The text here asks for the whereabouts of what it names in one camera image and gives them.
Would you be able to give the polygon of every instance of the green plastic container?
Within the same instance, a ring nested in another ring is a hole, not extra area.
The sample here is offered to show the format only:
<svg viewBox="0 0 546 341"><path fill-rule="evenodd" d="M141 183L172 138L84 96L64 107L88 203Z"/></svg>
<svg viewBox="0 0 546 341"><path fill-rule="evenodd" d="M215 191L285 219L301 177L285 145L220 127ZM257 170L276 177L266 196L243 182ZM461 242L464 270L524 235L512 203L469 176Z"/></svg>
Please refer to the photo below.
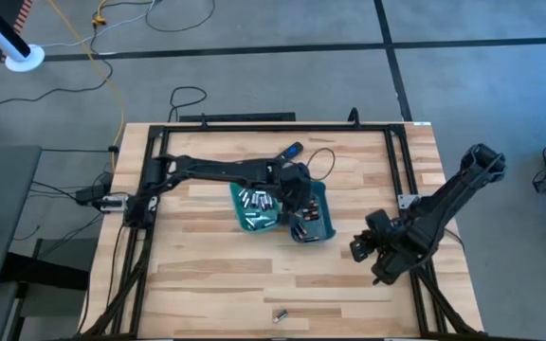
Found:
<svg viewBox="0 0 546 341"><path fill-rule="evenodd" d="M320 243L334 238L337 232L332 227L332 220L330 219L330 210L328 209L328 202L325 195L326 186L321 182L313 182L311 184L312 200L318 203L319 219L316 221L304 221L302 214L298 213L298 217L290 215L289 225L295 226L297 222L300 222L307 234L300 239L292 228L289 229L290 237L294 242L299 243ZM310 238L317 237L318 240L314 242L305 242Z"/></svg>
<svg viewBox="0 0 546 341"><path fill-rule="evenodd" d="M252 208L250 206L248 208L244 208L242 198L239 197L239 193L244 190L244 188L237 184L230 184L229 188L231 191L233 205L235 206L237 220L239 220L239 224L245 232L263 233L279 226L281 218L281 205L277 202L277 200L275 200L275 198L271 197L273 199L273 207L268 210L262 210L260 207ZM247 189L247 192L251 195L254 190ZM258 217L247 217L246 214L248 216L258 214ZM247 222L246 218L253 219L257 228L252 228L252 226L250 226L250 224Z"/></svg>

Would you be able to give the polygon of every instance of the yellow cable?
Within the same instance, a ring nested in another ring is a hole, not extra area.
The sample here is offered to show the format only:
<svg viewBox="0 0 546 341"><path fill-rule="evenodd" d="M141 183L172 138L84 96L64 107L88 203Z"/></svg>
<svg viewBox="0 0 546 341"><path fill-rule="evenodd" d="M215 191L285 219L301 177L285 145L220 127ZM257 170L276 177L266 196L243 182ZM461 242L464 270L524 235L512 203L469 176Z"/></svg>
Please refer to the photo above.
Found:
<svg viewBox="0 0 546 341"><path fill-rule="evenodd" d="M58 15L61 17L61 19L63 19L63 21L66 24L66 26L68 27L68 29L75 36L75 39L77 39L77 41L82 44L83 51L85 51L85 54L87 55L87 58L90 59L90 62L92 63L92 66L94 66L94 69L96 70L96 72L104 78L107 85L109 85L109 87L113 91L113 95L115 95L115 97L118 100L119 107L121 108L121 122L119 123L118 133L115 135L115 139L113 140L113 145L117 146L117 144L119 142L119 138L121 137L121 131L123 130L123 124L125 123L125 103L123 103L123 98L121 97L121 94L119 93L119 91L118 91L117 87L115 86L115 84L113 83L113 81L111 81L104 74L104 72L102 72L100 70L99 66L96 64L96 61L92 57L92 53L87 48L87 46L83 43L82 37L79 35L79 33L77 33L75 28L73 28L71 23L68 22L68 20L64 16L64 14L58 9L56 4L54 4L54 1L53 0L47 0L47 2L49 2L49 5L54 9L54 11L56 11L56 13L58 13ZM111 153L111 168L113 169L113 173L115 173L115 153Z"/></svg>
<svg viewBox="0 0 546 341"><path fill-rule="evenodd" d="M94 18L94 20L92 20L92 24L94 24L94 25L105 25L105 24L106 24L106 19L104 19L104 18L100 15L100 11L102 10L102 6L103 6L107 1L108 1L108 0L102 0L102 1L100 1L99 7L96 9L96 18Z"/></svg>

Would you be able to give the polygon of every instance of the table leg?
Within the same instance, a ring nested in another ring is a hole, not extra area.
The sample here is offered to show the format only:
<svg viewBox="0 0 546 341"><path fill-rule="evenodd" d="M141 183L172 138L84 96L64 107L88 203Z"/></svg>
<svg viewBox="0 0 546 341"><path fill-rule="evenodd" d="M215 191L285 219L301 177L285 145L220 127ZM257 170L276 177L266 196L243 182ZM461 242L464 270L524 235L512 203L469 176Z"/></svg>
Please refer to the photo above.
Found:
<svg viewBox="0 0 546 341"><path fill-rule="evenodd" d="M86 290L90 273L8 252L1 269L1 281L39 283L58 288Z"/></svg>

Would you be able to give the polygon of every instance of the white stand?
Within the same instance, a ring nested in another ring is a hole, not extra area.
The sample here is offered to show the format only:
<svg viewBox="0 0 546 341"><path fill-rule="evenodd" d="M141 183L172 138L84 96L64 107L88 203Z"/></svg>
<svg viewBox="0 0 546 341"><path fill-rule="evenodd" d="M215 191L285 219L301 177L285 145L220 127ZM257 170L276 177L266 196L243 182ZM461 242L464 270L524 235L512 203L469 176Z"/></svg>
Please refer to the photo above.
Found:
<svg viewBox="0 0 546 341"><path fill-rule="evenodd" d="M36 68L44 61L46 53L40 46L33 44L29 44L28 46L30 47L30 54L23 61L18 62L10 57L6 57L6 67L8 70L14 72L27 72Z"/></svg>

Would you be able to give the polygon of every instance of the black floor line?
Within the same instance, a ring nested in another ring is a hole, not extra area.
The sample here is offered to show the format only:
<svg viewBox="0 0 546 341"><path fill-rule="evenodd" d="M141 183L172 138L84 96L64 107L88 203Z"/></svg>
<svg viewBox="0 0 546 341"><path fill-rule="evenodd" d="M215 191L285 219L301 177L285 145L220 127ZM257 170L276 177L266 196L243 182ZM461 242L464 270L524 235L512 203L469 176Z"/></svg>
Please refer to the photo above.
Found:
<svg viewBox="0 0 546 341"><path fill-rule="evenodd" d="M397 62L395 50L392 47L393 40L391 38L391 30L389 29L389 22L387 22L387 15L385 14L382 0L374 0L374 6L376 8L376 16L378 17L380 31L383 36L383 43L387 47L385 50L387 52L389 69L391 70L393 87L395 88L395 94L397 95L397 101L399 102L399 110L405 121L412 121L412 113L410 112L410 105L408 104L408 97L406 96L406 88L404 87L402 74L399 71L399 63Z"/></svg>
<svg viewBox="0 0 546 341"><path fill-rule="evenodd" d="M395 49L411 48L445 48L445 47L481 47L481 46L514 46L514 45L546 45L546 38L509 38L509 39L480 39L463 41L438 42L403 42L393 43Z"/></svg>
<svg viewBox="0 0 546 341"><path fill-rule="evenodd" d="M195 57L195 56L226 56L263 53L292 53L292 52L322 52L322 51L358 51L382 49L382 43L364 44L319 44L319 45L283 45L283 46L255 46L255 47L224 47L186 50L161 50L161 51L135 51L119 52L111 55L95 56L97 59L140 59L140 58L169 58L169 57ZM85 54L51 55L46 56L47 62L84 61Z"/></svg>
<svg viewBox="0 0 546 341"><path fill-rule="evenodd" d="M279 45L255 47L221 47L195 48L184 50L133 51L119 52L111 55L95 56L96 59L148 59L170 57L196 56L226 56L248 55L263 53L292 53L292 52L328 52L328 51L359 51L381 49L419 49L419 48L451 48L451 47L483 47L483 46L514 46L514 45L546 45L546 38L512 38L512 39L484 39L465 41L436 41L436 42L399 42L399 43L353 43L353 44L317 44L317 45ZM87 61L85 54L46 55L46 62Z"/></svg>

